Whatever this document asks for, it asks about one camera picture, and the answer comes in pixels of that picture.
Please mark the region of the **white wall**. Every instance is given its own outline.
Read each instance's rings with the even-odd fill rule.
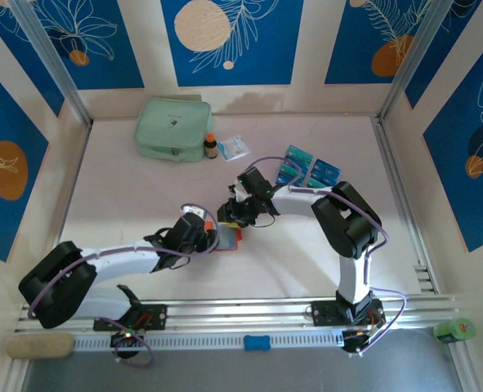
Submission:
[[[423,133],[483,52],[483,1],[414,110],[403,97],[386,123],[416,219],[444,292],[475,303],[469,342],[483,371],[483,247],[469,253],[423,139]]]
[[[68,105],[60,118],[55,116],[1,38],[0,83],[49,141],[9,259],[7,263],[0,261],[1,381],[9,362],[5,341],[14,332],[24,302],[18,282],[50,249],[87,131]]]
[[[390,84],[325,86],[346,0],[306,0],[289,86],[179,88],[159,0],[119,0],[145,90],[81,91],[92,116],[131,117],[151,96],[194,95],[214,113],[377,113]]]

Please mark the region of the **beige circle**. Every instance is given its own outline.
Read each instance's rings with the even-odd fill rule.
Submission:
[[[35,2],[36,0],[27,0],[27,2]],[[7,0],[0,0],[0,6],[2,7],[9,7],[9,5],[7,4]]]
[[[210,0],[192,0],[174,19],[176,35],[191,51],[213,51],[230,36],[226,13]]]
[[[369,2],[369,0],[350,0],[350,5],[352,7],[362,7],[367,2]]]

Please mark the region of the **white table surface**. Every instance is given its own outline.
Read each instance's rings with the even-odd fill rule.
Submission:
[[[375,287],[419,293],[417,259],[401,221],[368,117],[325,115],[216,116],[218,140],[241,135],[251,153],[235,161],[204,158],[174,163],[140,156],[136,119],[95,121],[61,240],[78,247],[133,243],[172,226],[183,203],[215,212],[228,185],[253,160],[284,156],[289,145],[342,169],[379,214],[391,241],[374,254]],[[274,182],[279,163],[261,163]],[[315,220],[278,216],[270,228],[247,228],[236,252],[215,252],[178,270],[134,274],[104,284],[127,284],[143,299],[229,299],[332,296],[338,255]]]

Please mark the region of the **blue block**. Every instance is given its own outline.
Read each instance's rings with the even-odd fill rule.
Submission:
[[[266,336],[250,336],[244,337],[245,351],[270,351],[271,337]]]

